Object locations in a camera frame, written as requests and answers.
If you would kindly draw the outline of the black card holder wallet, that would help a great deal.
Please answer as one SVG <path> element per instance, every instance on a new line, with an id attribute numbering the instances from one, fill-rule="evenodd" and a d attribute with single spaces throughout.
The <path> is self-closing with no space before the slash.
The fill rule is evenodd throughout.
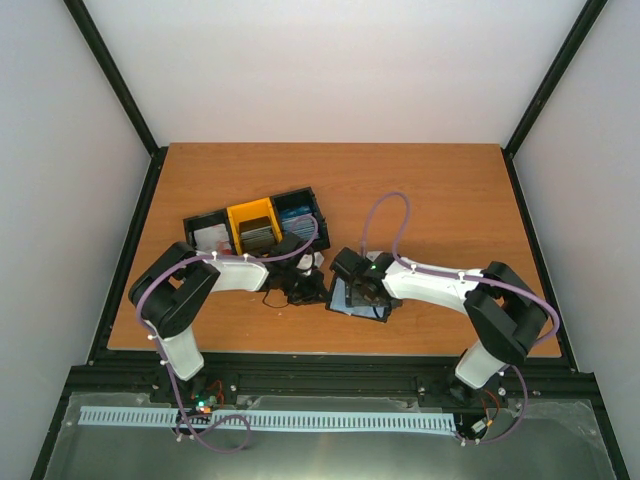
<path id="1" fill-rule="evenodd" d="M 345 282 L 334 276 L 329 289 L 329 297 L 325 309 L 353 318 L 362 318 L 380 323 L 386 323 L 392 313 L 390 306 L 371 306 L 350 304 L 350 292 Z"/>

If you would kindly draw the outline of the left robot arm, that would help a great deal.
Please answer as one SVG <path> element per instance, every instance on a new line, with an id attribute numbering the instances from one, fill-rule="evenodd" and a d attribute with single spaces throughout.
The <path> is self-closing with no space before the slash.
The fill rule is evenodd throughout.
<path id="1" fill-rule="evenodd" d="M 326 301 L 321 252 L 295 234 L 285 235 L 263 256 L 226 255 L 171 245 L 131 286 L 128 298 L 155 342 L 172 388 L 186 402 L 201 400 L 208 378 L 192 324 L 209 295 L 227 291 L 281 291 L 288 305 Z"/>

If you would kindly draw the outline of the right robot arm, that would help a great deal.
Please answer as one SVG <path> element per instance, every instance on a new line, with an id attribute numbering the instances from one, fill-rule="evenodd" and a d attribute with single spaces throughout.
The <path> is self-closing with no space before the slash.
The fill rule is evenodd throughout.
<path id="1" fill-rule="evenodd" d="M 344 306 L 365 308 L 384 320 L 405 300 L 466 315 L 477 341 L 458 360 L 454 376 L 479 390 L 508 366 L 520 366 L 540 340 L 552 307 L 537 297 L 506 264 L 457 270 L 420 264 L 389 252 L 365 256 L 343 248 L 330 265 L 342 287 Z"/>

